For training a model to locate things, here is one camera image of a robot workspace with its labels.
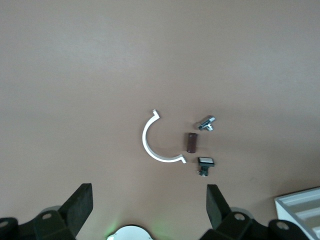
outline beige surface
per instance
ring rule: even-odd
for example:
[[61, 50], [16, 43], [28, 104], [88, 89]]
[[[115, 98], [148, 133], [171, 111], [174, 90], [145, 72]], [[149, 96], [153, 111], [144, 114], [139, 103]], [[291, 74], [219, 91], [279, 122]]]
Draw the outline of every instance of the beige surface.
[[[0, 216], [26, 222], [93, 184], [78, 240], [125, 224], [210, 228], [206, 185], [266, 224], [320, 185], [318, 0], [0, 2]], [[147, 155], [143, 127], [160, 155]], [[213, 132], [195, 122], [214, 115]], [[187, 132], [199, 133], [197, 153]], [[213, 157], [207, 178], [197, 157]]]

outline white plastic arc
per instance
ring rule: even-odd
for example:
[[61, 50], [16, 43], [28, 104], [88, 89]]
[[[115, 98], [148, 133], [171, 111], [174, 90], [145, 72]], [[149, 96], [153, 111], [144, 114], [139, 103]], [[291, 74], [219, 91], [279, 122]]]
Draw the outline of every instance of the white plastic arc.
[[158, 160], [158, 161], [163, 162], [163, 163], [174, 163], [174, 162], [182, 161], [185, 164], [187, 161], [186, 161], [185, 157], [182, 154], [180, 154], [178, 156], [175, 156], [175, 157], [164, 157], [164, 156], [160, 156], [160, 155], [156, 154], [149, 147], [148, 142], [147, 142], [147, 131], [148, 131], [148, 128], [151, 126], [151, 124], [153, 124], [159, 118], [160, 118], [160, 116], [159, 116], [157, 110], [154, 109], [153, 110], [153, 117], [151, 117], [149, 119], [149, 121], [144, 126], [143, 133], [142, 133], [142, 143], [143, 143], [143, 147], [144, 147], [145, 151], [151, 157], [153, 157], [155, 160]]

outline brown cylindrical object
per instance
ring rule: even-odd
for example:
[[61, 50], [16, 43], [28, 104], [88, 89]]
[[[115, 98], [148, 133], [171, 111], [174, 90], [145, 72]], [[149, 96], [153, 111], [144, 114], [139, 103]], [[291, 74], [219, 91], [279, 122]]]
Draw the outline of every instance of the brown cylindrical object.
[[189, 132], [188, 134], [188, 145], [186, 147], [186, 151], [190, 154], [194, 154], [196, 152], [197, 137], [198, 137], [198, 134], [194, 132]]

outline white round object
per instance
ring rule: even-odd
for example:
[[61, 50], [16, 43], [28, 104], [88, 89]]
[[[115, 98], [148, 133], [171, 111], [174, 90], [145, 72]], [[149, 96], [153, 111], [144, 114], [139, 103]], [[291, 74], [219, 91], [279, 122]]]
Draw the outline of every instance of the white round object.
[[106, 240], [153, 240], [149, 233], [138, 226], [124, 226]]

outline round screw hole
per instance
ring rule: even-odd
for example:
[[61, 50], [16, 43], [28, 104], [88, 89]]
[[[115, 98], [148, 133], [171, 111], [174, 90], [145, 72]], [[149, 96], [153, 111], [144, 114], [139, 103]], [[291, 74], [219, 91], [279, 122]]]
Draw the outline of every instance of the round screw hole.
[[243, 216], [241, 213], [236, 213], [234, 215], [235, 219], [240, 220], [240, 221], [244, 221], [246, 220], [245, 216]]
[[282, 230], [289, 230], [289, 226], [283, 221], [278, 221], [276, 226]]
[[5, 226], [8, 225], [8, 221], [3, 221], [3, 222], [0, 222], [0, 228], [4, 228]]
[[46, 219], [49, 219], [49, 218], [51, 218], [51, 217], [52, 217], [52, 214], [51, 214], [51, 213], [47, 213], [47, 214], [45, 214], [45, 215], [42, 216], [42, 219], [43, 219], [43, 220], [46, 220]]

